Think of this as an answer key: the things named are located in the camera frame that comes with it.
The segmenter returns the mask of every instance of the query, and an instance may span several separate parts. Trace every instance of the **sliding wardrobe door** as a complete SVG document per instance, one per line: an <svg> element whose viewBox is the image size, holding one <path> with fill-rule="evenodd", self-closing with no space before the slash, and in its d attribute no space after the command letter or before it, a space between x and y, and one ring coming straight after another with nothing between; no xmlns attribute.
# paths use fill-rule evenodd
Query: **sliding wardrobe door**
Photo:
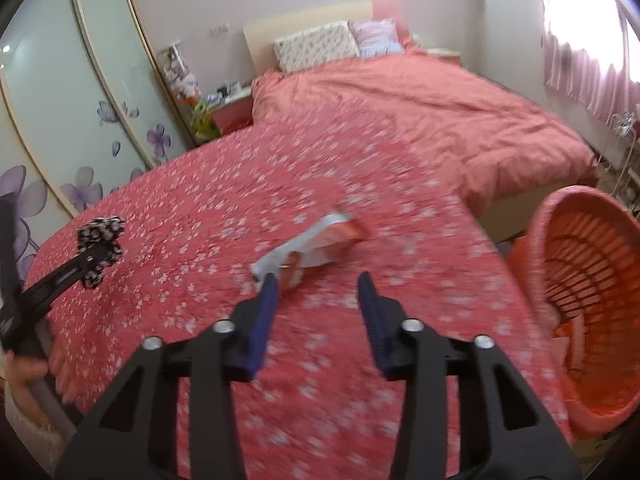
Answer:
<svg viewBox="0 0 640 480"><path fill-rule="evenodd" d="M0 82L15 124L77 211L144 171L94 72L73 0L25 0L1 45Z"/></svg>
<svg viewBox="0 0 640 480"><path fill-rule="evenodd" d="M78 0L95 57L146 154L156 164L187 151L127 0Z"/></svg>
<svg viewBox="0 0 640 480"><path fill-rule="evenodd" d="M63 209L20 142L0 98L0 196L17 196L15 258L24 280L35 254L71 216Z"/></svg>

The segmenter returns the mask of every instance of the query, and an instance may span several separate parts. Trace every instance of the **headboard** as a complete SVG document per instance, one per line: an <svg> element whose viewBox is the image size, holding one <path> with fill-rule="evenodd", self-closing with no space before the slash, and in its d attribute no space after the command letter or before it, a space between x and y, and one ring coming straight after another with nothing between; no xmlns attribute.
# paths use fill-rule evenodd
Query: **headboard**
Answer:
<svg viewBox="0 0 640 480"><path fill-rule="evenodd" d="M278 67L278 61L271 46L276 38L330 22L382 20L383 18L396 19L401 39L409 36L399 2L395 0L363 0L271 16L246 25L244 38L249 47L251 60L254 62L255 73L259 76L270 68Z"/></svg>

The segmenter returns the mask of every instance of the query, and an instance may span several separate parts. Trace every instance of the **snack package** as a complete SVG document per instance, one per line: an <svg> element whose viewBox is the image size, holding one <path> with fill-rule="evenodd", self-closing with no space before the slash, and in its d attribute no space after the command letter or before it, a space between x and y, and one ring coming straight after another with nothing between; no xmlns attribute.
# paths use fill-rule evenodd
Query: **snack package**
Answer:
<svg viewBox="0 0 640 480"><path fill-rule="evenodd" d="M567 366L571 370L582 370L586 346L586 327L584 314L572 317L559 325L552 334L552 355L559 367L564 367L567 354L571 351L571 360Z"/></svg>
<svg viewBox="0 0 640 480"><path fill-rule="evenodd" d="M281 291L291 290L314 270L339 261L347 249L367 237L368 231L351 215L331 213L255 262L251 271L256 287L260 289L264 277L272 272Z"/></svg>

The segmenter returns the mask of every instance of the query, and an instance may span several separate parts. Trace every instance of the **pink pillow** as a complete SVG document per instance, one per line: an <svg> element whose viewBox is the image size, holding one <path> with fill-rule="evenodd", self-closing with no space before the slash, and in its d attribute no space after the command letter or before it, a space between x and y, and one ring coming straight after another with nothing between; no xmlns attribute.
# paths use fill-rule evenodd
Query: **pink pillow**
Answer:
<svg viewBox="0 0 640 480"><path fill-rule="evenodd" d="M350 26L360 48L360 57L404 53L396 20L387 18L378 22L350 22Z"/></svg>
<svg viewBox="0 0 640 480"><path fill-rule="evenodd" d="M409 27L404 22L404 13L402 12L402 5L398 0L373 0L373 16L372 20L384 20L385 18L393 18L396 20L396 30L400 41L408 40L411 38Z"/></svg>

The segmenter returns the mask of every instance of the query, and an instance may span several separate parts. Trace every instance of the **screw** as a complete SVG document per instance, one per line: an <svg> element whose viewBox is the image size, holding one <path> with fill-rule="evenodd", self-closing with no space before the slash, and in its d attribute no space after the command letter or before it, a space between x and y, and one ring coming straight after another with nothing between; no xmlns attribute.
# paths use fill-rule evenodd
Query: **screw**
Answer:
<svg viewBox="0 0 640 480"><path fill-rule="evenodd" d="M402 322L402 330L405 332L422 332L424 323L419 319L405 319Z"/></svg>
<svg viewBox="0 0 640 480"><path fill-rule="evenodd" d="M474 344L478 348L493 348L495 346L495 341L487 335L478 335L474 339Z"/></svg>
<svg viewBox="0 0 640 480"><path fill-rule="evenodd" d="M219 334L228 334L233 332L235 329L236 326L230 319L221 319L213 326L214 332L218 332Z"/></svg>
<svg viewBox="0 0 640 480"><path fill-rule="evenodd" d="M156 336L147 337L142 342L142 348L145 350L158 350L162 346L162 339Z"/></svg>

